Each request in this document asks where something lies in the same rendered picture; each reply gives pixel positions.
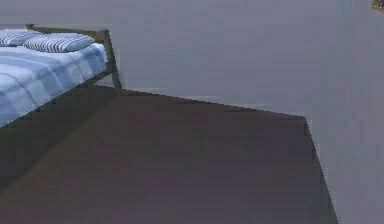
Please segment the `blue striped pillow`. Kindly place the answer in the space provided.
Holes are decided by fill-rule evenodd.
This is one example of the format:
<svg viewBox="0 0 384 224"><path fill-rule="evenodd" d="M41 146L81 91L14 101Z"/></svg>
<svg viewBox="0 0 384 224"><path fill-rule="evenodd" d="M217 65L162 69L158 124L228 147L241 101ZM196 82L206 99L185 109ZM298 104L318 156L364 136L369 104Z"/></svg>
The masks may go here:
<svg viewBox="0 0 384 224"><path fill-rule="evenodd" d="M52 33L28 39L23 46L46 53L69 53L84 49L95 42L89 35L79 33Z"/></svg>
<svg viewBox="0 0 384 224"><path fill-rule="evenodd" d="M27 29L0 30L0 47L22 46L28 39L40 35L38 31Z"/></svg>

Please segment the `blue checked bed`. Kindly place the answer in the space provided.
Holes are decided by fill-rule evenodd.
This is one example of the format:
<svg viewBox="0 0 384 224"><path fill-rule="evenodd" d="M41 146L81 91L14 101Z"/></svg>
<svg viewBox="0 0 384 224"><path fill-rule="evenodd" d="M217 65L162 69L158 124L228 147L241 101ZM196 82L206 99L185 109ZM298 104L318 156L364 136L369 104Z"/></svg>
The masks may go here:
<svg viewBox="0 0 384 224"><path fill-rule="evenodd" d="M77 87L92 85L110 75L122 87L110 32L39 27L23 29L44 34L79 33L95 42L78 51L46 53L22 46L0 47L0 128L13 126Z"/></svg>

